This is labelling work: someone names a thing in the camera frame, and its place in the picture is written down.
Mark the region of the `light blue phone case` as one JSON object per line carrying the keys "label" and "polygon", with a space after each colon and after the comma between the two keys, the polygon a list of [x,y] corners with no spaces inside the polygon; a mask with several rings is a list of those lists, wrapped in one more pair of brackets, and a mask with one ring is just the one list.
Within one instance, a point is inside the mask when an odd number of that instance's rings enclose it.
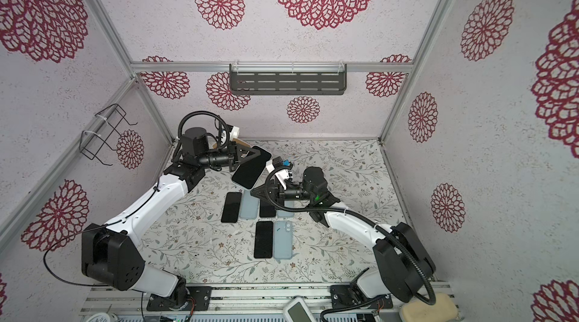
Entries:
{"label": "light blue phone case", "polygon": [[239,218],[244,220],[256,219],[259,214],[260,201],[250,194],[250,190],[242,192]]}
{"label": "light blue phone case", "polygon": [[285,210],[277,210],[277,217],[278,218],[292,218],[294,216],[293,212],[285,211]]}
{"label": "light blue phone case", "polygon": [[293,224],[290,221],[274,223],[273,257],[289,260],[293,255]]}

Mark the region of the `black phone with screen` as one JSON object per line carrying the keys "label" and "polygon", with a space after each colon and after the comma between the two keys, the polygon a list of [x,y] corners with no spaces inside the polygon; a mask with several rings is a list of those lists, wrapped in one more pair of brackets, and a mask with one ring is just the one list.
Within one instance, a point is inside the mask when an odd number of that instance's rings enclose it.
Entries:
{"label": "black phone with screen", "polygon": [[273,257],[274,223],[259,221],[256,223],[255,244],[253,256],[255,259]]}

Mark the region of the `metal base rail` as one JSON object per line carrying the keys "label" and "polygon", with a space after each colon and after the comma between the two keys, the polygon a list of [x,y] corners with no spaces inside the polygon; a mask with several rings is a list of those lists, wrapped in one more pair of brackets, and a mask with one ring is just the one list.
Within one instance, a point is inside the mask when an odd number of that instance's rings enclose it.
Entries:
{"label": "metal base rail", "polygon": [[314,314],[339,306],[354,305],[357,297],[347,297],[348,283],[281,283],[281,284],[192,284],[190,298],[194,302],[183,309],[172,309],[154,302],[148,294],[95,287],[89,292],[78,315],[88,318],[97,313],[114,314],[119,318],[167,317],[184,320],[207,315],[280,314],[292,299],[301,297]]}

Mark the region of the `beige sponge block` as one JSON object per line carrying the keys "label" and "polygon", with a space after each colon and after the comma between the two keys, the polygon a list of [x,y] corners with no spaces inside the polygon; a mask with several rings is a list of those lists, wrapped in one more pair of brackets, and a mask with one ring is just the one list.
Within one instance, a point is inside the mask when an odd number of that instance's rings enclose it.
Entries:
{"label": "beige sponge block", "polygon": [[403,305],[399,310],[402,322],[446,322],[456,320],[458,308],[448,294],[437,293],[436,303],[428,305],[414,300]]}

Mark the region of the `grey wall shelf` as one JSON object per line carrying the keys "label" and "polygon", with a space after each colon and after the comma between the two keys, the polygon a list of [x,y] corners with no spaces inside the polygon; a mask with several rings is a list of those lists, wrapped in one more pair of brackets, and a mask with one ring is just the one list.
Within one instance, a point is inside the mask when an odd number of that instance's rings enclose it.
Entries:
{"label": "grey wall shelf", "polygon": [[336,96],[346,91],[345,64],[328,67],[229,66],[229,87],[236,96]]}

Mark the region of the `white device at bottom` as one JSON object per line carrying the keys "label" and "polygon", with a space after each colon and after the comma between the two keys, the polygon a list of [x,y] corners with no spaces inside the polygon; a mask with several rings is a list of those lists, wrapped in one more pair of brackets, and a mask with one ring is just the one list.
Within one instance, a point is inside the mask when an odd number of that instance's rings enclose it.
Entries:
{"label": "white device at bottom", "polygon": [[283,316],[287,322],[316,322],[315,316],[301,297],[292,299],[283,308]]}

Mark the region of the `white tissue box wooden lid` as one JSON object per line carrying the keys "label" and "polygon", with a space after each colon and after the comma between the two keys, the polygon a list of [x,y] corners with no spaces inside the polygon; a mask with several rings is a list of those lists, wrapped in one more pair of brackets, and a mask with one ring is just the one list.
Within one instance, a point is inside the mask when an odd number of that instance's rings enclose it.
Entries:
{"label": "white tissue box wooden lid", "polygon": [[251,148],[251,147],[252,147],[250,144],[246,143],[245,141],[239,140],[239,139],[237,139],[237,138],[234,138],[232,141],[233,141],[233,142],[236,142],[236,144],[241,145],[241,146],[243,146],[243,147],[247,147],[247,148]]}

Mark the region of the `white round clock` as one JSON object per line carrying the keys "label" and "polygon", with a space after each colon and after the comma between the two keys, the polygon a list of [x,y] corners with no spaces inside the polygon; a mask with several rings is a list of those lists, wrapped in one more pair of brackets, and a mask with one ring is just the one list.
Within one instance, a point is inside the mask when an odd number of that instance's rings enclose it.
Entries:
{"label": "white round clock", "polygon": [[119,318],[116,314],[98,312],[88,317],[85,322],[119,322]]}

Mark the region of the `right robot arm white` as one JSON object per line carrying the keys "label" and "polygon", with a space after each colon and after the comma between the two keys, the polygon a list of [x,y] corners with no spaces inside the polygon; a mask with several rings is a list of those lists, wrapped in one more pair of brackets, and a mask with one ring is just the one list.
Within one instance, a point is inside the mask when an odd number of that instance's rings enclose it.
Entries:
{"label": "right robot arm white", "polygon": [[250,194],[278,210],[308,213],[313,221],[346,234],[372,251],[375,266],[351,282],[357,303],[374,302],[389,294],[402,302],[437,302],[430,282],[436,266],[412,227],[403,222],[395,226],[380,224],[351,209],[330,192],[321,168],[306,168],[298,183],[280,176],[286,171],[290,171],[289,166],[275,168]]}

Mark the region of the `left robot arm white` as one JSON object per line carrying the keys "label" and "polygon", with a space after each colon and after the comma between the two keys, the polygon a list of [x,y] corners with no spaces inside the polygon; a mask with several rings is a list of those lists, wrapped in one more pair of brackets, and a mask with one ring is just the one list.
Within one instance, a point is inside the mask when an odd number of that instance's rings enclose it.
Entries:
{"label": "left robot arm white", "polygon": [[261,152],[226,138],[208,143],[204,128],[190,128],[179,138],[170,165],[158,182],[130,207],[105,224],[90,224],[81,236],[81,273],[116,290],[136,290],[173,300],[185,298],[186,282],[149,266],[138,250],[142,237],[176,201],[191,192],[208,169],[237,171]]}

